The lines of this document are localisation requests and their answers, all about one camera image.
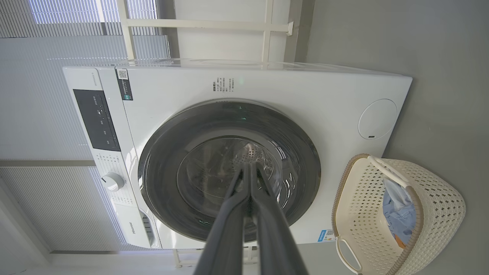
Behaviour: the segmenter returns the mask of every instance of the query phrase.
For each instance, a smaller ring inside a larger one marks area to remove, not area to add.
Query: round glass door
[[[164,123],[141,154],[141,192],[161,222],[205,241],[236,170],[251,161],[263,168],[289,225],[296,222],[319,188],[316,149],[289,118],[250,102],[205,103]],[[251,221],[244,240],[256,240]]]

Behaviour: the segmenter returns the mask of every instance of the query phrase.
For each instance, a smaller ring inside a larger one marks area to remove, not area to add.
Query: floor
[[[489,267],[489,1],[316,0],[307,62],[414,78],[384,157],[415,162],[460,191],[467,214],[420,275]],[[300,246],[311,274],[351,274],[333,243]]]

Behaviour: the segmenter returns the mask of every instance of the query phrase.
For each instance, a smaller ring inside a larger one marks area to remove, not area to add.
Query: basket rim
[[[347,164],[345,171],[343,172],[343,176],[341,177],[341,181],[338,187],[338,191],[336,192],[336,197],[334,199],[334,204],[333,204],[333,212],[331,215],[332,219],[332,225],[333,225],[333,234],[335,237],[339,236],[338,229],[336,227],[336,212],[338,210],[338,205],[339,201],[341,198],[341,194],[343,193],[343,189],[346,184],[346,180],[352,170],[353,165],[356,163],[357,160],[360,159],[366,159],[370,155],[369,154],[359,154],[354,156]],[[407,193],[411,197],[411,200],[414,204],[414,209],[416,211],[416,224],[414,226],[414,230],[412,231],[411,238],[409,239],[409,242],[406,245],[406,248],[402,251],[401,255],[397,258],[391,269],[387,272],[387,275],[394,275],[396,274],[399,269],[401,269],[402,265],[406,260],[408,259],[409,255],[411,254],[412,250],[414,249],[414,246],[416,245],[416,242],[418,241],[421,231],[424,226],[424,211],[423,207],[421,204],[421,200],[414,190],[412,186],[408,186],[406,188]]]

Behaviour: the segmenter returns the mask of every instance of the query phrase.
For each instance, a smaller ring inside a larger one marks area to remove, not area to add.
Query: beige plastic basket
[[[415,206],[416,226],[405,249],[397,245],[383,214],[384,177],[403,186]],[[460,193],[423,167],[357,155],[346,167],[334,202],[336,249],[356,274],[414,274],[445,248],[464,216]],[[345,259],[340,242],[346,243],[359,269]]]

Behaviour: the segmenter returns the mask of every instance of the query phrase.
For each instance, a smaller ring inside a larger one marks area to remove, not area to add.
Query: washing machine
[[[348,160],[381,156],[412,78],[319,64],[132,60],[64,74],[126,241],[203,248],[234,172],[256,161],[294,240],[332,240]],[[256,245],[245,221],[244,241]]]

